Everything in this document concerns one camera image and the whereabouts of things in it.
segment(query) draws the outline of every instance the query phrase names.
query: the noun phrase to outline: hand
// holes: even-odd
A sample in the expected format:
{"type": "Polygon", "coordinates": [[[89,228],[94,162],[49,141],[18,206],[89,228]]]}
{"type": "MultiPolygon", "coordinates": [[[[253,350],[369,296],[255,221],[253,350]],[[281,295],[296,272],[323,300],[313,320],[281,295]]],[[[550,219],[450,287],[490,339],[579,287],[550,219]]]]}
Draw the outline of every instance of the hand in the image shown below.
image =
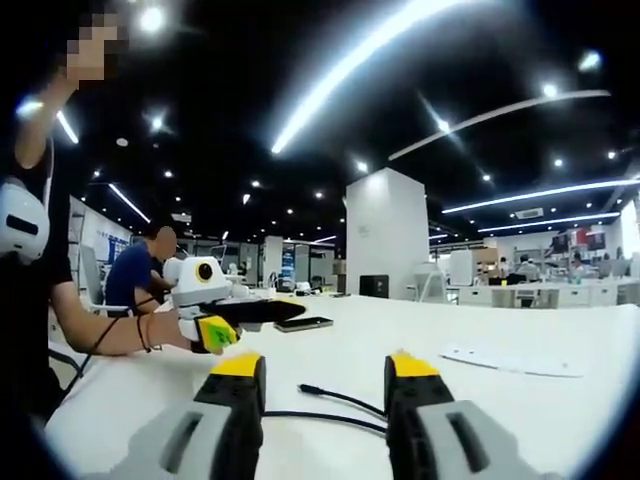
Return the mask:
{"type": "Polygon", "coordinates": [[[107,42],[118,40],[117,17],[113,14],[94,15],[90,27],[80,27],[77,40],[67,42],[64,69],[66,78],[79,86],[81,81],[104,80],[107,42]]]}

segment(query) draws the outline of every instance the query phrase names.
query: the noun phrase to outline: desk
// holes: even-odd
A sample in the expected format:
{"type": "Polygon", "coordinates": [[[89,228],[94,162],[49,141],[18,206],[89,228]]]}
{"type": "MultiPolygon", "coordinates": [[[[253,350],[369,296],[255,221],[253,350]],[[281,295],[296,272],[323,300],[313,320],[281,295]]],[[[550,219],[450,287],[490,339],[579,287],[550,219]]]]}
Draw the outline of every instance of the desk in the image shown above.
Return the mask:
{"type": "MultiPolygon", "coordinates": [[[[634,385],[637,307],[507,310],[351,296],[301,297],[331,328],[284,334],[272,326],[244,335],[225,356],[254,350],[267,358],[267,408],[372,417],[343,403],[299,394],[309,383],[383,404],[384,359],[399,348],[440,369],[457,399],[469,399],[519,441],[541,472],[569,475],[588,456],[634,385]],[[582,378],[534,377],[442,359],[456,343],[514,356],[549,355],[584,366],[582,378]]],[[[78,473],[105,471],[129,437],[173,402],[189,400],[216,362],[174,349],[101,359],[49,422],[46,433],[78,473]]],[[[303,419],[263,421],[256,479],[390,480],[383,439],[349,426],[303,419]]]]}
{"type": "Polygon", "coordinates": [[[513,308],[519,292],[541,299],[546,308],[602,307],[632,303],[640,305],[640,280],[635,278],[583,280],[570,283],[523,283],[519,285],[448,286],[457,291],[459,305],[513,308]]]}

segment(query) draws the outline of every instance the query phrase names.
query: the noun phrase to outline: monitor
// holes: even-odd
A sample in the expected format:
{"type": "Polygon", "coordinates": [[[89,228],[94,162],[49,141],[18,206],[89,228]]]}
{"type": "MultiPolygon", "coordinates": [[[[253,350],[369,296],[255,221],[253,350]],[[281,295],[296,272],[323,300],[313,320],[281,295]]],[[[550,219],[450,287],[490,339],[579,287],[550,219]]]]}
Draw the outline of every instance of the monitor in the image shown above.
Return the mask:
{"type": "Polygon", "coordinates": [[[604,250],[606,242],[604,232],[594,232],[587,235],[587,248],[589,250],[604,250]]]}
{"type": "Polygon", "coordinates": [[[553,253],[568,253],[569,252],[569,235],[563,233],[556,235],[551,241],[551,249],[553,253]]]}

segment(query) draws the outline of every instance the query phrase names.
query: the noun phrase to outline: blue shirt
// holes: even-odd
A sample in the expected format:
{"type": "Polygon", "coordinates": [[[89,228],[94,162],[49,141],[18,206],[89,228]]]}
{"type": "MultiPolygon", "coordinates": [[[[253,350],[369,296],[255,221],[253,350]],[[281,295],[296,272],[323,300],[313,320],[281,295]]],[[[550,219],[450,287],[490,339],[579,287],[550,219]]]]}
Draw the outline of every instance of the blue shirt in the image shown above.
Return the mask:
{"type": "Polygon", "coordinates": [[[111,267],[105,286],[105,304],[134,309],[135,289],[151,289],[152,257],[145,242],[123,251],[111,267]]]}

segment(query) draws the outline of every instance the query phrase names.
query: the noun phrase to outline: man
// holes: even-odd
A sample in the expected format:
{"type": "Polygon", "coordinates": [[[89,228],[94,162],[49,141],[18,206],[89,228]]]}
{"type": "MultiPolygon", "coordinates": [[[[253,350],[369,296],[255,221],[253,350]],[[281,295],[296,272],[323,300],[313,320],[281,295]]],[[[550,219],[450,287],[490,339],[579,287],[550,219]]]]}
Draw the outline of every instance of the man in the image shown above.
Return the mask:
{"type": "Polygon", "coordinates": [[[162,274],[163,269],[163,261],[155,257],[151,259],[151,290],[149,290],[149,293],[158,303],[164,301],[164,294],[175,287],[175,285],[164,279],[164,275],[162,274]]]}
{"type": "Polygon", "coordinates": [[[520,257],[520,266],[516,273],[527,277],[528,282],[536,282],[540,279],[540,270],[533,262],[529,261],[529,255],[526,254],[520,257]]]}
{"type": "Polygon", "coordinates": [[[136,313],[155,311],[161,300],[153,295],[153,259],[164,262],[173,257],[177,245],[171,227],[152,224],[142,242],[131,245],[116,258],[107,277],[105,303],[126,306],[136,313]]]}
{"type": "MultiPolygon", "coordinates": [[[[5,152],[0,159],[0,182],[7,176],[16,177],[42,201],[50,165],[46,144],[56,114],[79,87],[85,88],[89,80],[104,78],[105,44],[117,39],[116,22],[103,17],[100,26],[81,27],[77,37],[81,40],[70,46],[65,66],[55,70],[39,93],[40,107],[20,125],[13,151],[5,152]]],[[[67,243],[69,174],[63,161],[56,158],[48,212],[50,231],[42,257],[28,266],[22,265],[15,253],[0,259],[4,279],[0,305],[6,320],[2,322],[6,340],[3,353],[8,355],[5,361],[11,363],[5,372],[10,398],[23,411],[44,421],[62,397],[58,379],[49,368],[49,302],[65,338],[77,351],[90,350],[112,322],[83,308],[71,278],[67,243]]],[[[191,342],[180,333],[176,311],[145,315],[140,324],[139,334],[136,318],[119,320],[97,347],[97,353],[133,353],[143,350],[141,340],[147,346],[172,344],[191,348],[191,342]]]]}

